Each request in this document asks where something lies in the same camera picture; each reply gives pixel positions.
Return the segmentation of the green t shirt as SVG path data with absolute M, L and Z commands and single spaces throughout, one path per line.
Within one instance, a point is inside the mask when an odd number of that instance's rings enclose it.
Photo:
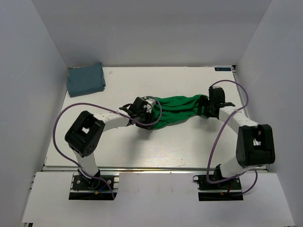
M 160 107 L 162 108 L 162 115 L 160 120 L 152 125 L 153 130 L 162 129 L 168 125 L 181 123 L 187 119 L 197 116 L 198 100 L 201 95 L 187 96 L 172 96 L 167 98 L 156 99 L 159 101 L 152 108 L 154 114 L 153 122 L 157 121 L 160 116 Z

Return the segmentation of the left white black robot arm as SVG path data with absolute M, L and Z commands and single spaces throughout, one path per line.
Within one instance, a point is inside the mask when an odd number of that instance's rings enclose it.
M 156 100 L 148 97 L 137 97 L 130 105 L 120 107 L 120 113 L 92 114 L 83 111 L 65 135 L 65 141 L 73 150 L 80 165 L 79 173 L 84 176 L 84 183 L 94 189 L 100 183 L 100 171 L 93 152 L 97 148 L 103 132 L 135 124 L 135 120 L 149 128 L 152 123 L 152 108 Z

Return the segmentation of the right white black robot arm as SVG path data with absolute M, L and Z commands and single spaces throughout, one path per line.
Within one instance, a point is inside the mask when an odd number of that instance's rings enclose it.
M 226 102 L 223 88 L 210 86 L 209 96 L 199 99 L 198 112 L 223 122 L 218 137 L 226 126 L 237 134 L 235 155 L 217 165 L 212 175 L 209 170 L 206 171 L 209 183 L 223 189 L 231 183 L 231 179 L 255 167 L 274 163 L 272 127 L 249 119 L 233 103 Z

